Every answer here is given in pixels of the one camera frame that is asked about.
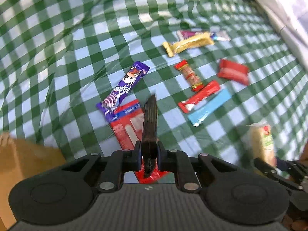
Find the wrapper logo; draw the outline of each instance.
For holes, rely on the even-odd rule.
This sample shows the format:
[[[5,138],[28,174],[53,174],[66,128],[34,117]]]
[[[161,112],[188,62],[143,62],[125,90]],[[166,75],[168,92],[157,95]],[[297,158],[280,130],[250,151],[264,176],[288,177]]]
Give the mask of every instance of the wrapper logo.
[[[264,129],[265,135],[268,136],[270,134],[269,127],[268,126],[264,126],[263,129]]]
[[[130,91],[130,89],[131,89],[130,86],[129,86],[129,87],[126,87],[126,86],[119,87],[119,86],[117,86],[117,87],[115,87],[115,88],[113,89],[113,91],[114,91],[114,92],[119,91],[120,93],[122,93],[122,92],[128,93],[128,92]]]

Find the snack package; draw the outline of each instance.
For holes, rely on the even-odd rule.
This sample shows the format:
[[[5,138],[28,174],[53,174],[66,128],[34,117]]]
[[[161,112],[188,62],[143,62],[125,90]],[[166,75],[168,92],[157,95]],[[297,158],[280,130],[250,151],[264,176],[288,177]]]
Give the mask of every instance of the snack package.
[[[200,91],[204,87],[203,83],[201,82],[200,77],[195,74],[195,72],[188,65],[186,60],[183,60],[179,62],[178,64],[175,64],[174,67],[178,71],[181,71],[183,73],[183,75],[185,76],[185,79],[191,85],[192,91],[197,92],[197,91]]]
[[[136,141],[141,140],[143,119],[144,113],[137,99],[114,111],[114,117],[110,119],[109,124],[122,149],[133,150]],[[153,183],[167,173],[159,171],[156,164],[150,177],[144,178],[144,163],[142,162],[141,170],[135,172],[135,175],[139,183]]]
[[[249,133],[254,159],[259,157],[269,165],[276,167],[277,161],[270,125],[254,123],[250,125]]]
[[[178,106],[184,113],[187,114],[200,101],[209,97],[211,94],[216,93],[219,90],[220,90],[219,83],[215,80],[211,81],[203,89],[201,89],[198,93],[194,94],[186,101],[179,102]]]
[[[207,31],[191,31],[191,30],[178,30],[177,36],[180,41],[186,40],[192,36],[203,34]],[[213,41],[230,41],[231,38],[225,30],[210,32],[210,37]]]
[[[233,61],[228,61],[226,59],[221,59],[219,63],[219,73],[218,77],[233,80],[242,83],[246,86],[249,85],[248,71],[249,68],[243,64],[239,64]]]
[[[169,42],[165,41],[163,46],[166,49],[168,56],[173,57],[175,54],[181,53],[186,49],[193,49],[213,44],[214,42],[211,39],[209,32],[204,32],[202,34],[194,35],[183,41],[178,41],[174,44],[170,44]]]
[[[144,77],[149,69],[150,68],[144,63],[136,61],[118,85],[111,91],[109,96],[96,105],[96,107],[103,112],[108,121],[114,116],[113,112],[127,96],[130,89]]]
[[[190,113],[188,119],[193,126],[198,127],[205,118],[211,113],[223,105],[227,100],[231,98],[231,95],[227,89],[222,89],[212,100],[207,102],[203,107]]]

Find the gray ribbed surface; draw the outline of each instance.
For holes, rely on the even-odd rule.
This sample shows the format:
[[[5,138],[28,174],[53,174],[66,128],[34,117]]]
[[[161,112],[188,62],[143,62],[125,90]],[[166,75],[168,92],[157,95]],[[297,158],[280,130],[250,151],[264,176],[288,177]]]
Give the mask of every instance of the gray ribbed surface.
[[[280,224],[243,227],[213,215],[198,195],[179,191],[174,184],[124,184],[116,193],[101,194],[78,219],[57,226],[23,222],[11,231],[285,231]]]

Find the yellow candy wrapper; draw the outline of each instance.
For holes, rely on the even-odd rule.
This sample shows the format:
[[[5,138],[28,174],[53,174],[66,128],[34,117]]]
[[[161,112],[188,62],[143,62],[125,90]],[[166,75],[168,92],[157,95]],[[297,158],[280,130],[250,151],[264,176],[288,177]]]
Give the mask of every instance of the yellow candy wrapper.
[[[173,57],[175,54],[181,53],[186,49],[198,48],[206,45],[213,45],[214,42],[211,39],[209,32],[204,32],[203,34],[194,35],[183,41],[178,41],[174,44],[169,42],[164,42],[163,46],[167,51],[169,57]]]

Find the red and white wrapper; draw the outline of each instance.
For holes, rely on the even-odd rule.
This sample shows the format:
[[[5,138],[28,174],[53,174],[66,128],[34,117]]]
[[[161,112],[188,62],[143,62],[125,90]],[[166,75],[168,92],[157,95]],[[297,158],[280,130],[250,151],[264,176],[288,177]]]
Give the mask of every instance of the red and white wrapper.
[[[219,73],[218,77],[233,80],[242,83],[246,86],[249,85],[248,72],[249,69],[243,64],[239,64],[233,61],[228,61],[226,59],[221,59],[219,63]]]
[[[110,126],[118,139],[122,149],[133,150],[138,140],[142,139],[144,113],[135,99],[114,111],[114,116],[110,119]],[[158,170],[157,164],[148,178],[144,178],[144,162],[142,160],[141,170],[135,172],[139,183],[153,183],[166,175],[168,172]]]
[[[198,93],[194,94],[188,100],[179,102],[178,106],[184,113],[187,114],[200,101],[209,97],[211,94],[218,92],[219,90],[219,83],[215,80],[211,81],[203,89],[201,89]]]

